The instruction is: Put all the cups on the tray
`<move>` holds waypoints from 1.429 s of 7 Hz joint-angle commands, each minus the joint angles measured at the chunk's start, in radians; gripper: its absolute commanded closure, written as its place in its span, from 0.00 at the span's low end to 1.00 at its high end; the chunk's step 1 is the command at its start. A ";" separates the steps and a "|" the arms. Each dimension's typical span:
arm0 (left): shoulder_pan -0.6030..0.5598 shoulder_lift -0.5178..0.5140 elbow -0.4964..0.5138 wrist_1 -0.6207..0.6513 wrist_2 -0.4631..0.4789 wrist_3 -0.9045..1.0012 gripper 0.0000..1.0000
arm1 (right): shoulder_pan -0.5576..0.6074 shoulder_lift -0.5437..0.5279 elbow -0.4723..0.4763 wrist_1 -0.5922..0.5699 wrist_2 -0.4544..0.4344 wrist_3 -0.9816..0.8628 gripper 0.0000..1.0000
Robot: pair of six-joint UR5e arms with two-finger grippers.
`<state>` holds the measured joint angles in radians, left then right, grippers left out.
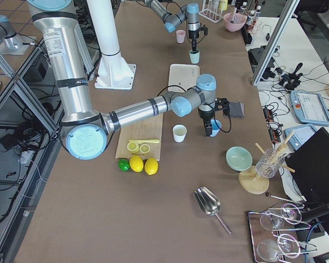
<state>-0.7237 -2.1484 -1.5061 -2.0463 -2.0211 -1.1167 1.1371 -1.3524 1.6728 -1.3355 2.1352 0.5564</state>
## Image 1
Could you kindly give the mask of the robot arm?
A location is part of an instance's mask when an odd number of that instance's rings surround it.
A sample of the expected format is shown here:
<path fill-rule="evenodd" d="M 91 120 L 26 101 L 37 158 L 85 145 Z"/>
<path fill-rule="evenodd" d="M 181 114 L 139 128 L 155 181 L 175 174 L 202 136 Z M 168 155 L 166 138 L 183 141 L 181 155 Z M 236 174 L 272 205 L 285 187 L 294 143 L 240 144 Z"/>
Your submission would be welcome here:
<path fill-rule="evenodd" d="M 135 65 L 121 55 L 110 1 L 88 1 L 101 53 L 98 83 L 103 88 L 130 89 Z M 210 74 L 200 75 L 184 92 L 159 93 L 157 97 L 109 113 L 96 111 L 90 99 L 88 77 L 76 38 L 78 26 L 72 1 L 29 1 L 33 24 L 42 32 L 56 86 L 64 109 L 61 126 L 67 152 L 77 159 L 101 155 L 114 133 L 132 123 L 173 111 L 182 117 L 198 110 L 206 135 L 211 135 L 215 113 L 227 110 L 225 98 L 215 95 L 217 83 Z"/>
<path fill-rule="evenodd" d="M 208 27 L 200 23 L 200 10 L 198 3 L 189 3 L 179 6 L 179 10 L 175 14 L 169 12 L 167 7 L 163 6 L 160 1 L 143 1 L 143 4 L 140 5 L 153 10 L 153 12 L 162 20 L 164 27 L 169 33 L 176 31 L 182 23 L 186 22 L 188 39 L 191 43 L 191 52 L 193 54 L 199 52 L 197 45 L 200 43 L 198 40 L 200 32 L 203 31 L 204 37 L 207 36 Z"/>

